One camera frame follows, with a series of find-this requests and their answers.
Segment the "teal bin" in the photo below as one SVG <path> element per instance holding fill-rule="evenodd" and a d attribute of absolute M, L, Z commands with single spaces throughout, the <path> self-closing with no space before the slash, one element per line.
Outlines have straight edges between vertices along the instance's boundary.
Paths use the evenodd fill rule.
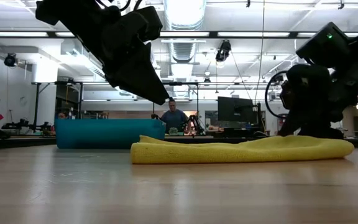
<path fill-rule="evenodd" d="M 156 119 L 57 119 L 55 130 L 59 149 L 130 149 L 140 135 L 165 138 Z"/>

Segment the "microfiber cloth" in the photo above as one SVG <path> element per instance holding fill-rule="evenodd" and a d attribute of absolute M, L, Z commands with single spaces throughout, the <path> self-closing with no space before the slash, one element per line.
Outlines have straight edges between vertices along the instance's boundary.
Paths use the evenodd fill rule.
<path fill-rule="evenodd" d="M 181 144 L 141 136 L 131 147 L 133 164 L 310 161 L 342 158 L 353 144 L 309 136 L 275 136 L 239 144 Z"/>

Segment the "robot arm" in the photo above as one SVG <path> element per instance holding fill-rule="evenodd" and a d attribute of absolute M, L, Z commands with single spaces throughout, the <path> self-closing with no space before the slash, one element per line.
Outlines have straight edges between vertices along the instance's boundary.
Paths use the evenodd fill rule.
<path fill-rule="evenodd" d="M 35 16 L 51 25 L 62 22 L 103 65 L 111 86 L 162 105 L 169 97 L 150 62 L 151 43 L 162 23 L 154 7 L 121 16 L 116 6 L 95 0 L 37 1 Z"/>
<path fill-rule="evenodd" d="M 309 64 L 295 65 L 287 71 L 288 80 L 282 84 L 280 97 L 290 112 L 279 135 L 293 134 L 301 128 L 301 135 L 343 138 L 340 131 L 330 127 L 331 122 L 343 119 L 346 107 L 357 104 L 358 37 L 348 38 L 330 22 L 296 54 Z"/>

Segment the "workbench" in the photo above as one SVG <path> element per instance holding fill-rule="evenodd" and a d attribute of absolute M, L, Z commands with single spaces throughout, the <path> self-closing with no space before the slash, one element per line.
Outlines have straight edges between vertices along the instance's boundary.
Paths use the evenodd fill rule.
<path fill-rule="evenodd" d="M 358 223 L 346 159 L 131 165 L 129 151 L 0 149 L 0 223 Z"/>

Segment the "black monitor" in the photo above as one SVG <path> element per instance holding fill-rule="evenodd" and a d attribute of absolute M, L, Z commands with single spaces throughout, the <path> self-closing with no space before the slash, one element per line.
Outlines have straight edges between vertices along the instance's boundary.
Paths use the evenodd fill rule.
<path fill-rule="evenodd" d="M 252 100 L 219 96 L 218 121 L 256 123 Z"/>

